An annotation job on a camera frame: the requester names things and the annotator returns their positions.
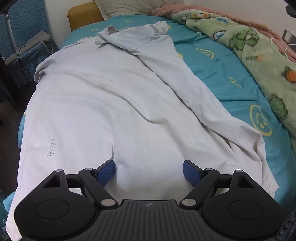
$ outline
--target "orange fruit print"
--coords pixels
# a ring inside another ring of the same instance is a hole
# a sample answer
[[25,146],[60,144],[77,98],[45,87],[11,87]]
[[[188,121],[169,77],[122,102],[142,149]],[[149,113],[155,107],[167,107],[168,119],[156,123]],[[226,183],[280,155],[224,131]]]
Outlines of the orange fruit print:
[[288,80],[289,82],[296,83],[296,71],[290,69],[288,66],[286,66],[283,76],[285,76],[286,80]]

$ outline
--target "white cable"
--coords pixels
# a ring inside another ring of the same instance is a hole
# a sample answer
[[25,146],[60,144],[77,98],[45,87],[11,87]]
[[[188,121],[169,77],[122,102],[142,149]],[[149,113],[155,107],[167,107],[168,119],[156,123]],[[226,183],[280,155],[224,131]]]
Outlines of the white cable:
[[271,44],[272,48],[274,49],[274,51],[276,51],[278,54],[280,54],[284,59],[290,61],[290,62],[293,63],[293,64],[296,64],[296,63],[294,63],[293,61],[289,60],[289,57],[288,57],[288,55],[287,55],[287,53],[286,53],[287,49],[289,49],[289,48],[285,48],[285,51],[284,51],[285,57],[284,57],[279,51],[277,51],[277,50],[275,49],[275,47],[273,47],[273,45],[272,45],[272,40],[273,40],[273,39],[276,40],[276,41],[279,41],[279,40],[277,40],[277,39],[275,39],[275,38],[271,38],[271,39],[270,39],[270,44]]
[[286,58],[288,59],[288,56],[287,56],[287,53],[286,53],[287,49],[289,49],[289,48],[285,48],[284,53],[285,53]]

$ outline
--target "wall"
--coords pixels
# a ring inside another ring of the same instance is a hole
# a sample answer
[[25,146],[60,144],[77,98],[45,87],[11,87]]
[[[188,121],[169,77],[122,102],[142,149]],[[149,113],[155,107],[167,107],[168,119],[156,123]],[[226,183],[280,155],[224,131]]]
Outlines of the wall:
[[69,9],[91,2],[91,0],[44,0],[44,2],[51,36],[58,47],[60,47],[71,33],[67,17]]
[[185,0],[186,4],[196,4],[232,15],[244,20],[267,25],[281,37],[284,30],[296,36],[296,18],[286,13],[284,0]]

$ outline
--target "fleece blanket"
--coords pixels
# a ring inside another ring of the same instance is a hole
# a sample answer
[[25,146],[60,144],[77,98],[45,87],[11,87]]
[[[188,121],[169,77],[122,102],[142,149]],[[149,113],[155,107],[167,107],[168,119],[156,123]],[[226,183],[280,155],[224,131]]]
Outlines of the fleece blanket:
[[230,18],[188,9],[174,14],[172,19],[185,24],[191,30],[203,32],[212,40],[233,50],[260,85],[274,113],[290,132],[292,147],[296,153],[295,63],[280,54],[278,46],[266,35]]
[[230,16],[228,14],[223,14],[221,12],[209,9],[204,6],[186,5],[186,4],[165,5],[163,7],[154,9],[151,15],[164,16],[168,19],[172,19],[172,16],[174,14],[179,13],[183,10],[187,10],[187,9],[198,9],[198,10],[203,10],[205,12],[218,14],[222,17],[230,18],[232,21],[234,21],[236,23],[239,23],[239,24],[242,24],[245,26],[249,26],[249,27],[254,27],[255,29],[257,29],[259,31],[259,33],[262,33],[265,36],[267,36],[268,38],[273,39],[272,41],[274,42],[275,45],[278,46],[280,53],[285,54],[285,51],[286,51],[286,54],[287,54],[287,57],[289,58],[289,60],[296,63],[296,53],[287,46],[286,42],[281,38],[281,36],[279,36],[276,32],[269,29],[267,26],[260,24],[260,23],[256,23],[253,21],[246,21],[246,20],[243,20],[240,18],[236,18],[236,17]]

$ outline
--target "pink blanket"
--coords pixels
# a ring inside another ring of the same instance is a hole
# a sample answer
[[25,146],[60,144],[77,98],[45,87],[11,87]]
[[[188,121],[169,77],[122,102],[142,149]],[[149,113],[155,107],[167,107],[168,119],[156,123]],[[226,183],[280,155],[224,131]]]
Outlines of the pink blanket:
[[260,33],[266,35],[268,38],[275,38],[276,40],[272,40],[279,48],[279,51],[281,54],[284,54],[285,49],[288,48],[286,50],[287,56],[289,58],[289,60],[293,61],[294,63],[296,63],[296,54],[293,50],[291,50],[287,44],[285,43],[284,40],[282,40],[282,38],[274,31],[272,31],[271,29],[269,29],[267,26],[260,24],[260,23],[255,23],[252,21],[245,21],[242,20],[240,18],[235,18],[232,16],[229,16],[227,14],[223,14],[221,12],[218,11],[214,11],[211,10],[209,8],[203,7],[203,6],[199,6],[199,5],[185,5],[185,4],[179,4],[179,5],[166,5],[160,8],[156,8],[153,10],[152,15],[153,16],[165,16],[167,19],[172,19],[172,16],[178,12],[187,10],[187,9],[198,9],[198,10],[202,10],[205,12],[209,12],[209,13],[215,13],[218,14],[220,16],[226,17],[226,18],[230,18],[232,21],[237,22],[239,24],[245,25],[245,26],[249,26],[249,27],[254,27],[255,29],[257,29]]

